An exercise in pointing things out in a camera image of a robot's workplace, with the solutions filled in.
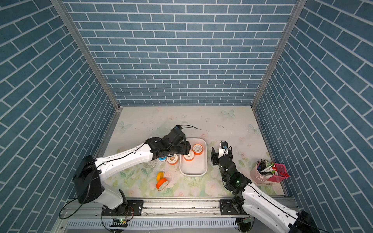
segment orange tape roll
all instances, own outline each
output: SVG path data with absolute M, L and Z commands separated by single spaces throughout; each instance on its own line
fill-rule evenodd
M 160 181 L 161 179 L 163 178 L 163 172 L 158 172 L 158 175 L 157 175 L 157 181 Z
M 175 165 L 177 162 L 178 162 L 178 156 L 176 154 L 174 154 L 173 156 L 171 157 L 167 157 L 167 162 L 171 165 Z
M 202 154 L 202 152 L 203 152 L 203 147 L 202 147 L 202 145 L 201 145 L 201 144 L 195 144 L 195 145 L 193 146 L 193 151 L 194 151 L 194 154 L 195 154 L 195 155 L 200 155 L 200 154 Z
M 158 191 L 161 191 L 168 185 L 168 180 L 166 178 L 162 178 L 158 183 L 156 184 L 156 188 Z
M 194 152 L 192 150 L 190 150 L 189 154 L 184 155 L 184 159 L 186 161 L 192 161 L 194 159 Z

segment blue brick wallpaper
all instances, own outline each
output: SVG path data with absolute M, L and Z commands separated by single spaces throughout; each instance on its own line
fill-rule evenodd
M 373 232 L 372 12 L 308 0 L 256 108 L 288 191 L 330 232 Z
M 251 105 L 296 0 L 65 0 L 121 105 Z
M 49 0 L 0 1 L 1 233 L 52 229 L 113 111 Z

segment pink pen holder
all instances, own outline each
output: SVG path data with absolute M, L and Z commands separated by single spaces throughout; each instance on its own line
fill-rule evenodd
M 251 181 L 254 182 L 254 183 L 257 183 L 257 184 L 261 184 L 261 183 L 264 183 L 265 181 L 267 181 L 269 178 L 271 177 L 265 177 L 265 176 L 262 176 L 259 171 L 258 171 L 258 167 L 259 167 L 259 164 L 260 162 L 257 163 L 257 165 L 250 171 L 250 178 L 251 178 Z

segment wire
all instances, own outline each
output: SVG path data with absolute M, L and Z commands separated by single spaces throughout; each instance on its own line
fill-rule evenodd
M 226 151 L 229 150 L 229 148 L 230 148 L 231 151 L 232 151 L 232 147 L 225 148 L 223 155 L 225 155 Z
M 228 147 L 228 153 L 229 153 L 229 148 L 231 149 L 231 151 L 232 151 L 232 147 Z M 230 156 L 230 158 L 231 157 L 233 157 L 233 152 L 232 152 L 232 154 L 231 154 L 231 156 Z
M 106 228 L 106 226 L 105 226 L 105 224 L 104 224 L 104 221 L 102 221 L 102 211 L 104 211 L 104 206 L 105 206 L 105 205 L 102 205 L 102 210 L 101 210 L 101 224 L 104 226 L 104 228 L 105 228 L 107 231 L 111 232 L 111 230 L 109 230 L 110 227 L 109 227 L 109 229 Z
M 259 194 L 260 197 L 264 198 L 264 200 L 266 200 L 267 202 L 269 202 L 271 205 L 273 205 L 273 206 L 276 207 L 277 209 L 281 210 L 281 212 L 283 212 L 284 214 L 286 214 L 286 215 L 288 215 L 288 216 L 294 218 L 296 221 L 298 221 L 298 222 L 300 222 L 300 223 L 303 223 L 304 225 L 307 225 L 307 226 L 310 226 L 310 227 L 316 228 L 316 229 L 318 229 L 318 230 L 321 230 L 321 231 L 323 231 L 323 232 L 330 233 L 330 232 L 327 231 L 327 230 L 324 230 L 324 229 L 321 229 L 321 228 L 318 228 L 318 227 L 312 226 L 312 225 L 310 225 L 310 224 L 307 224 L 307 223 L 305 223 L 305 222 L 302 222 L 302 221 L 298 220 L 298 218 L 295 218 L 295 217 L 291 216 L 290 214 L 286 213 L 286 212 L 283 211 L 281 208 L 279 208 L 278 206 L 276 206 L 275 204 L 273 204 L 272 202 L 270 202 L 269 200 L 267 200 L 265 197 L 263 197 L 263 196 L 262 196 L 258 191 L 256 191 L 256 189 L 255 189 L 254 187 L 252 187 L 252 186 L 249 185 L 249 184 L 246 184 L 246 185 L 250 186 L 250 187 L 251 187 L 255 192 L 257 192 L 257 193 Z
M 132 206 L 130 206 L 131 207 L 131 209 L 132 209 L 132 218 L 131 219 L 127 219 L 127 214 L 126 214 L 126 222 L 128 223 L 129 221 L 131 221 L 133 218 L 134 218 L 134 214 L 135 214 L 135 211 L 134 211 L 134 209 L 132 208 Z
M 62 212 L 62 210 L 63 210 L 63 209 L 64 209 L 68 204 L 70 204 L 71 202 L 75 201 L 75 200 L 78 199 L 78 198 L 74 198 L 74 199 L 72 199 L 71 201 L 69 201 L 68 203 L 66 203 L 66 204 L 62 207 L 62 209 L 60 210 L 60 213 L 58 214 L 58 217 L 59 217 L 60 219 L 67 219 L 67 218 L 73 216 L 73 215 L 74 215 L 74 214 L 75 214 L 75 213 L 80 209 L 80 207 L 82 207 L 82 205 L 84 204 L 84 202 L 85 202 L 85 200 L 87 199 L 88 194 L 89 194 L 89 192 L 90 192 L 90 189 L 91 189 L 91 181 L 92 181 L 92 176 L 91 176 L 91 180 L 90 180 L 90 182 L 89 182 L 89 184 L 88 184 L 87 194 L 86 194 L 84 200 L 82 201 L 82 203 L 80 204 L 80 206 L 79 206 L 79 207 L 74 211 L 74 213 L 70 214 L 69 216 L 67 216 L 67 217 L 61 217 L 61 212 Z
M 237 188 L 236 188 L 236 190 L 238 189 L 238 187 L 239 187 L 240 185 L 249 185 L 249 184 L 245 184 L 245 183 L 240 183 L 239 185 L 237 185 Z
M 132 154 L 133 152 L 135 152 L 135 151 L 137 151 L 138 149 L 140 149 L 143 145 L 145 145 L 145 143 L 143 143 L 139 148 L 137 148 L 136 150 L 132 151 L 131 153 L 126 154 L 126 155 L 123 156 L 123 157 L 115 158 L 115 159 L 113 159 L 113 160 L 109 160 L 109 161 L 106 161 L 106 162 L 101 163 L 100 165 L 98 165 L 98 166 L 96 167 L 96 169 L 98 169 L 98 168 L 99 168 L 102 164 L 104 164 L 104 163 L 108 163 L 108 162 L 111 162 L 111 161 L 114 161 L 114 160 L 119 160 L 119 159 L 122 159 L 122 158 L 124 158 L 124 157 L 126 157 L 126 156 Z
M 192 125 L 186 125 L 186 126 L 190 126 L 190 127 L 193 127 L 193 129 L 198 129 L 197 127 L 195 127 L 195 126 L 192 126 Z

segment floral tablecloth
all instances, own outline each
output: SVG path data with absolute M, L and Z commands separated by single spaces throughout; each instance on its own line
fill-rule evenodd
M 232 146 L 237 170 L 250 178 L 250 170 L 257 160 L 270 160 L 264 140 L 251 107 L 124 107 L 116 130 L 112 134 L 104 156 L 133 148 L 147 138 L 163 137 L 175 125 L 188 124 L 198 129 L 184 129 L 187 138 L 202 138 L 207 143 L 208 170 L 203 176 L 184 176 L 179 162 L 153 160 L 121 171 L 106 180 L 109 185 L 123 190 L 127 197 L 159 196 L 230 196 L 223 186 L 219 168 L 210 162 L 211 148 L 217 151 L 220 141 Z M 158 191 L 159 171 L 169 181 Z M 269 195 L 283 195 L 281 185 L 266 182 L 259 188 Z

